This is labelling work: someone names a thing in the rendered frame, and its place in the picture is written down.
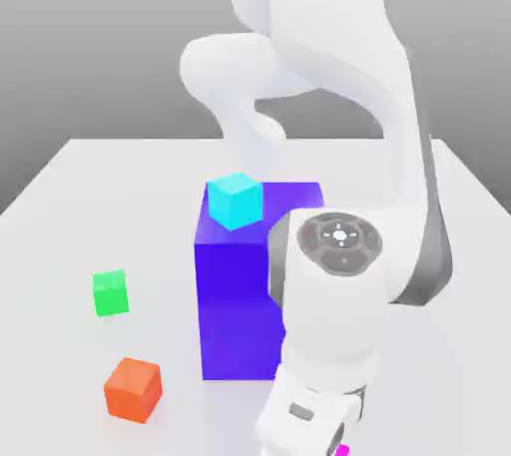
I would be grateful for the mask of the small cyan cube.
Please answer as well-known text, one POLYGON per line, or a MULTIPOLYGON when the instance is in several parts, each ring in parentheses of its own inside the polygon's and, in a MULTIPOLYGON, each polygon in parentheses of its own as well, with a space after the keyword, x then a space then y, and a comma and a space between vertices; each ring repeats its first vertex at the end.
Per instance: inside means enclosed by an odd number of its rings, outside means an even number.
POLYGON ((210 217, 229 231, 263 219, 263 187, 244 174, 232 174, 207 182, 210 217))

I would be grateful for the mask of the small green cube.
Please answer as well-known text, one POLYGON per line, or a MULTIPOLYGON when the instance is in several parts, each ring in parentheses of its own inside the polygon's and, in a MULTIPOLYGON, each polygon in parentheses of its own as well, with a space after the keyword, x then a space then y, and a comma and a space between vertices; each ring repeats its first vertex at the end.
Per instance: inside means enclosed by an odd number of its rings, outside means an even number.
POLYGON ((99 317, 129 311, 126 274, 122 269, 93 275, 93 295, 99 317))

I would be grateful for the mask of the small orange cube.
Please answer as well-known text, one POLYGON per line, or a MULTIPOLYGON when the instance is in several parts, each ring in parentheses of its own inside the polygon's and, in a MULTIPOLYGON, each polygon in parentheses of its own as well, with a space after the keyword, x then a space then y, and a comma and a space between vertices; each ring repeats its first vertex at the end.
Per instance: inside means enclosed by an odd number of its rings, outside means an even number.
POLYGON ((145 424, 163 394, 161 368, 125 357, 104 384, 104 393, 110 415, 145 424))

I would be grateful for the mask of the large blue box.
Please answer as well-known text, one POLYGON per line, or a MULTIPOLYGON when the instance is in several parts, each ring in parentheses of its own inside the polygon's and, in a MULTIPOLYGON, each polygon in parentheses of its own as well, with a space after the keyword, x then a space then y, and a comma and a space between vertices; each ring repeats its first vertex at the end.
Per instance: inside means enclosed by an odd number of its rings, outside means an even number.
POLYGON ((204 380, 273 380, 284 336, 267 292, 267 234, 287 212, 320 208, 318 183, 265 183, 262 221, 234 231, 209 215, 203 196, 195 270, 204 380))

